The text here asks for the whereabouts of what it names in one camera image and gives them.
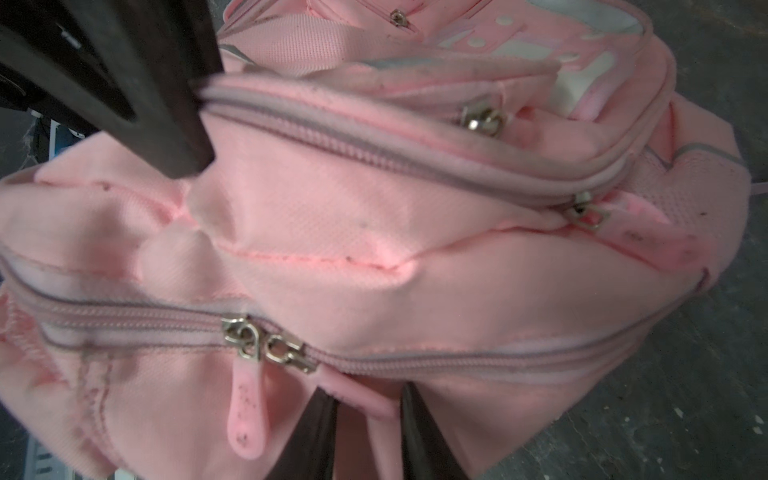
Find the pink student backpack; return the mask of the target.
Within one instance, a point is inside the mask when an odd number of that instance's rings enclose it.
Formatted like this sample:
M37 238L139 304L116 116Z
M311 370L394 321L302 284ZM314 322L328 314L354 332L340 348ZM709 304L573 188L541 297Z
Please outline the pink student backpack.
M467 476L734 258L762 190L623 1L234 1L215 158L106 132L1 183L1 402L75 471L265 479L316 388L332 479Z

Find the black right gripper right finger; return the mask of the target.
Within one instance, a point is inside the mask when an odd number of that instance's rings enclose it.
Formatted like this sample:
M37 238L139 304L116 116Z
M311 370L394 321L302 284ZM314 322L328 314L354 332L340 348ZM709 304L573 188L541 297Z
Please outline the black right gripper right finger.
M400 426L406 480L469 480L414 383L403 386Z

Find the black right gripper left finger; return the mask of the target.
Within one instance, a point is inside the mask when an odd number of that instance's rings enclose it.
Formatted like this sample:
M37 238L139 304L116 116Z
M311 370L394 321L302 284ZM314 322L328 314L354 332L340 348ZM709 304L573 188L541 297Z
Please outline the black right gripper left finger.
M316 388L266 480L331 480L339 401Z

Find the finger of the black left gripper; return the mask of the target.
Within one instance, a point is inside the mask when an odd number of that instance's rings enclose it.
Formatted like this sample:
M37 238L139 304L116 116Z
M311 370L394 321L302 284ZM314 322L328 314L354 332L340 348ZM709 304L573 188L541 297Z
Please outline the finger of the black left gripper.
M222 72L205 1L4 1L1 104L103 131L165 176L215 158L195 89Z

